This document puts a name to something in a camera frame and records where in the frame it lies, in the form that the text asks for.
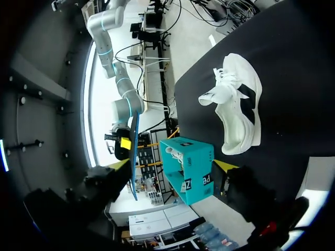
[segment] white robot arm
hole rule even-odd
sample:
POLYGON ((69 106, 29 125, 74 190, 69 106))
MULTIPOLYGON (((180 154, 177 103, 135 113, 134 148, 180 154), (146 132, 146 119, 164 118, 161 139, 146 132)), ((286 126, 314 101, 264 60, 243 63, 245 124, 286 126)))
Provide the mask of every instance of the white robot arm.
POLYGON ((112 102, 112 132, 119 128, 128 129, 127 123, 135 111, 144 111, 144 103, 138 95, 129 76, 125 63, 113 61, 114 53, 108 30, 118 28, 124 19, 125 7, 130 0, 111 0, 106 10, 91 16, 87 21, 87 29, 96 43, 96 51, 105 69, 107 78, 116 77, 116 85, 122 99, 112 102))

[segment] sneaker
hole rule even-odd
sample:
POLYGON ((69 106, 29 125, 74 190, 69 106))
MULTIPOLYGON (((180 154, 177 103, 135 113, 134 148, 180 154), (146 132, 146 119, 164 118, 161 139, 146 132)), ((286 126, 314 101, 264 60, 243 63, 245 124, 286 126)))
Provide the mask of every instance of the sneaker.
POLYGON ((177 159, 180 164, 183 164, 183 154, 169 146, 165 149, 165 151, 166 153, 170 153, 172 155, 172 158, 177 159))
POLYGON ((231 53, 225 57, 221 69, 214 69, 214 74, 216 86, 201 95, 199 103, 203 106, 218 104, 215 113, 225 129, 222 152, 235 155, 260 145, 258 103, 262 85, 256 71, 242 56, 231 53))

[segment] cable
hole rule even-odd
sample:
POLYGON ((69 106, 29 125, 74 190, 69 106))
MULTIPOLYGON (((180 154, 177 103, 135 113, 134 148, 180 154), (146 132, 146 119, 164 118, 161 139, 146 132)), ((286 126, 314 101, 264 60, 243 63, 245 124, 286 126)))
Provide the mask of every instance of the cable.
MULTIPOLYGON (((139 84, 140 84, 140 81, 141 81, 141 78, 142 78, 142 75, 143 75, 143 72, 144 72, 143 68, 142 68, 140 65, 138 65, 138 64, 130 63, 130 62, 125 62, 125 61, 120 60, 120 59, 117 57, 117 54, 118 54, 119 52, 121 52, 121 51, 127 49, 127 48, 136 46, 136 45, 141 44, 141 43, 142 43, 142 42, 135 43, 135 44, 132 44, 132 45, 130 45, 130 46, 127 46, 127 47, 125 47, 125 48, 119 50, 119 51, 115 54, 115 56, 114 56, 114 58, 115 58, 117 61, 119 61, 119 62, 123 62, 123 63, 126 63, 126 64, 136 65, 137 67, 139 67, 139 68, 141 69, 141 75, 140 75, 140 77, 139 77, 139 79, 138 79, 138 81, 137 81, 137 85, 136 85, 136 89, 137 89, 136 91, 137 91, 137 94, 139 94, 139 92, 138 92, 138 90, 139 90, 139 84)), ((148 101, 148 100, 145 100, 145 99, 142 99, 142 100, 143 100, 144 102, 147 102, 147 103, 155 103, 155 104, 161 104, 161 105, 165 106, 164 103, 162 103, 162 102, 148 101)), ((167 108, 168 108, 168 112, 169 112, 169 116, 170 116, 171 109, 170 109, 169 106, 167 106, 167 108)), ((151 130, 152 128, 155 128, 155 127, 159 126, 161 123, 163 123, 163 122, 164 122, 165 120, 167 120, 167 119, 168 119, 168 118, 164 118, 164 119, 163 119, 161 122, 159 122, 158 124, 156 124, 156 125, 154 125, 153 127, 150 127, 150 128, 148 128, 148 129, 144 130, 143 132, 141 132, 141 133, 139 133, 139 134, 141 135, 142 133, 144 133, 144 132, 146 132, 146 131, 149 131, 149 130, 151 130)))
POLYGON ((190 3, 192 4, 192 6, 193 6, 193 8, 195 9, 195 11, 198 13, 198 15, 200 16, 200 18, 201 18, 203 21, 205 21, 206 23, 208 23, 209 25, 211 25, 211 26, 213 26, 213 27, 222 27, 222 26, 224 26, 224 25, 227 24, 227 22, 228 22, 228 15, 224 18, 224 19, 226 20, 226 22, 224 22, 224 23, 221 24, 221 25, 213 25, 213 24, 209 23, 208 21, 206 21, 206 20, 202 17, 202 15, 199 13, 199 11, 197 10, 197 8, 194 6, 194 4, 193 4, 192 1, 190 1, 190 3))
POLYGON ((161 33, 161 35, 167 33, 169 30, 171 30, 173 28, 173 26, 175 26, 175 24, 178 22, 178 20, 180 18, 180 14, 182 13, 182 1, 181 0, 179 0, 179 5, 180 5, 180 9, 179 9, 179 14, 178 14, 178 17, 177 17, 176 21, 174 22, 174 24, 169 29, 167 29, 165 32, 161 33))
POLYGON ((152 126, 152 127, 149 127, 148 129, 146 129, 146 130, 144 130, 144 131, 142 131, 141 133, 139 133, 139 135, 141 135, 141 134, 143 134, 143 133, 145 133, 145 132, 147 132, 147 131, 149 131, 149 130, 151 130, 151 129, 153 129, 153 128, 155 128, 155 127, 157 127, 157 126, 159 126, 161 123, 163 123, 164 121, 165 121, 166 119, 164 118, 161 122, 159 122, 159 123, 157 123, 157 124, 155 124, 154 126, 152 126))
POLYGON ((192 16, 194 16, 196 19, 201 20, 201 21, 204 21, 203 19, 198 18, 196 15, 194 15, 194 14, 193 14, 192 12, 190 12, 188 9, 186 9, 186 8, 184 8, 184 7, 182 7, 182 9, 184 9, 185 11, 187 11, 188 13, 190 13, 190 14, 191 14, 192 16))
POLYGON ((142 41, 139 42, 139 43, 132 44, 132 45, 130 45, 130 46, 127 46, 127 47, 125 47, 125 48, 119 50, 119 51, 115 54, 115 56, 114 56, 114 58, 115 58, 117 61, 119 61, 119 62, 123 62, 123 63, 125 63, 125 64, 136 65, 137 67, 139 67, 139 68, 141 69, 141 75, 140 75, 140 77, 139 77, 139 79, 138 79, 138 81, 137 81, 137 85, 136 85, 137 94, 138 94, 138 89, 139 89, 138 87, 139 87, 139 85, 140 85, 140 81, 141 81, 141 78, 142 78, 142 75, 143 75, 143 72, 144 72, 143 68, 142 68, 140 65, 136 64, 136 63, 125 62, 125 61, 120 60, 120 59, 117 57, 117 54, 119 54, 119 52, 121 52, 121 51, 123 51, 123 50, 125 50, 125 49, 127 49, 127 48, 136 46, 136 45, 138 45, 138 44, 142 44, 142 41))

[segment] shoelace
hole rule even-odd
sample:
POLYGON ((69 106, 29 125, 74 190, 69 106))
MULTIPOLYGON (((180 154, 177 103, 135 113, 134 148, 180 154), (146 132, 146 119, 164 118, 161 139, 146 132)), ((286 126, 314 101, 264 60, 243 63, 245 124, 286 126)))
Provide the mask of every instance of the shoelace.
POLYGON ((232 90, 233 95, 236 95, 237 92, 235 83, 239 82, 236 75, 232 72, 226 73, 222 68, 214 68, 213 71, 216 82, 220 85, 228 86, 232 90))

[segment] black tabletop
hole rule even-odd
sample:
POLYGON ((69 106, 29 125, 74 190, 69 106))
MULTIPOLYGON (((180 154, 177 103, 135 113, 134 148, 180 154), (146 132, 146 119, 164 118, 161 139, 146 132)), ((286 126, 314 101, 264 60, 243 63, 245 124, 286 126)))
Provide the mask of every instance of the black tabletop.
POLYGON ((210 143, 215 159, 249 166, 278 201, 295 198, 309 156, 335 152, 335 63, 332 41, 308 9, 283 1, 261 12, 219 42, 176 83, 175 99, 183 137, 210 143), (229 53, 247 59, 258 73, 261 145, 245 153, 222 154, 224 128, 198 97, 215 85, 213 68, 229 53))

